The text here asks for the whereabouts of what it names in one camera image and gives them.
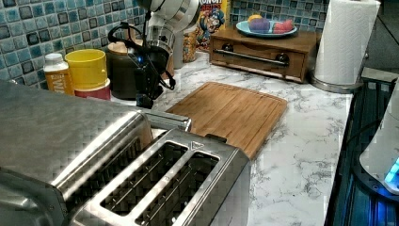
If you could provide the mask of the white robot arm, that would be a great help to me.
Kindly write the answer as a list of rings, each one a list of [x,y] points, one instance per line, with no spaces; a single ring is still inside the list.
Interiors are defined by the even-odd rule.
[[[176,81],[168,71],[175,35],[196,24],[199,0],[137,0],[147,10],[143,42],[134,51],[136,105],[152,108],[163,88],[174,90]]]

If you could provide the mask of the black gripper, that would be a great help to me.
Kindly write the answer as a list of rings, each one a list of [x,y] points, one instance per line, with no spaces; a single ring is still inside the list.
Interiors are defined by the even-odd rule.
[[[164,73],[171,78],[167,71],[169,53],[158,46],[139,46],[135,50],[134,60],[137,63],[136,105],[152,109],[153,100],[162,94],[163,88],[171,89],[171,84],[167,84],[162,78]]]

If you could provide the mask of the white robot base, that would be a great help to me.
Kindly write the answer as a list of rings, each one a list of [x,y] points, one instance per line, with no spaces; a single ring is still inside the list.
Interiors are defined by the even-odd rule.
[[[354,173],[371,192],[398,202],[398,79],[364,78],[354,113]]]

